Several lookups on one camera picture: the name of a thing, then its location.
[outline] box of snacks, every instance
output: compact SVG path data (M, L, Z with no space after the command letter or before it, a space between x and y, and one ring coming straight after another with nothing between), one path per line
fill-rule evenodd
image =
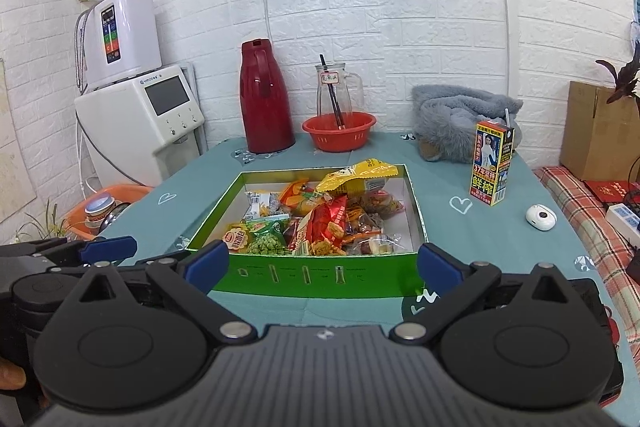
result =
M194 234L230 265L216 290L284 297L415 295L426 232L403 165L243 172Z

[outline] label on pitcher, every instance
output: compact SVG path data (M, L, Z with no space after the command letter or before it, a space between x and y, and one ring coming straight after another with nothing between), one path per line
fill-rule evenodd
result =
M340 76L338 76L337 71L321 71L320 82L322 84L338 84Z

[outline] blue gripper pad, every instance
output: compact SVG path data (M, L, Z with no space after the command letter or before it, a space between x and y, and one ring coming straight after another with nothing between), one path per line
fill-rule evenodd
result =
M207 294L225 276L229 268L229 251L222 241L212 241L180 261L179 266L184 268L184 279Z
M80 251L83 263L93 264L98 261L121 261L133 257L138 250L136 240L130 235L90 241Z
M466 264L433 243L424 243L418 249L416 265L426 288L440 297L462 283L471 272Z

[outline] gray fluffy blanket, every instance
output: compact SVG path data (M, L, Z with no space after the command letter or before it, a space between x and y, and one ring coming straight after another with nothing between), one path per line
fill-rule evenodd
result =
M476 124L482 120L504 122L505 108L509 109L511 125L516 128L514 148L522 140L514 118L522 107L522 100L494 94L480 89L457 86L415 86L414 135L437 149L426 160L447 159L470 163L476 139Z

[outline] brown cardboard box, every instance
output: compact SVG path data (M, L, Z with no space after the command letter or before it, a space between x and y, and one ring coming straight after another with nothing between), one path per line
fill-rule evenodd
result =
M571 82L560 163L581 180L626 180L640 156L640 117L625 97L607 104L610 87ZM631 179L635 180L638 165Z

